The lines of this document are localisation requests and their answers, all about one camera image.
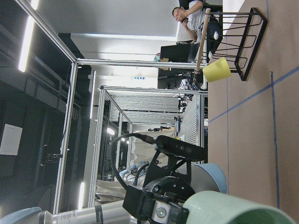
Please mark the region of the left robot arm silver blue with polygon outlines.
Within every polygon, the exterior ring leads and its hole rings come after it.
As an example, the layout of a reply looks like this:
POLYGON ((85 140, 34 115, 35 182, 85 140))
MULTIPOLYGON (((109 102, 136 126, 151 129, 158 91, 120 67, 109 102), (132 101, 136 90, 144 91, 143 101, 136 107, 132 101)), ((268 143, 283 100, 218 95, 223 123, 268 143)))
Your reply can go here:
POLYGON ((194 180, 182 185, 175 177, 156 179, 145 188, 128 187, 124 200, 90 208, 51 214, 39 207, 27 208, 3 217, 2 224, 185 224, 191 209, 185 203, 205 190, 226 193, 226 178, 214 163, 192 166, 194 180))

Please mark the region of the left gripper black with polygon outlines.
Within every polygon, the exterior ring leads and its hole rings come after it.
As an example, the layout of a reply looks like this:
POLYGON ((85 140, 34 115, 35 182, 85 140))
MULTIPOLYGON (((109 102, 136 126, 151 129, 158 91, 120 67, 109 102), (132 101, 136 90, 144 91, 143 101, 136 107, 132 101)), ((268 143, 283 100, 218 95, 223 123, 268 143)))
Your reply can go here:
POLYGON ((151 224, 185 224, 189 210, 183 207, 195 194, 193 188, 175 177, 162 177, 142 188, 129 185, 123 208, 140 221, 151 224))

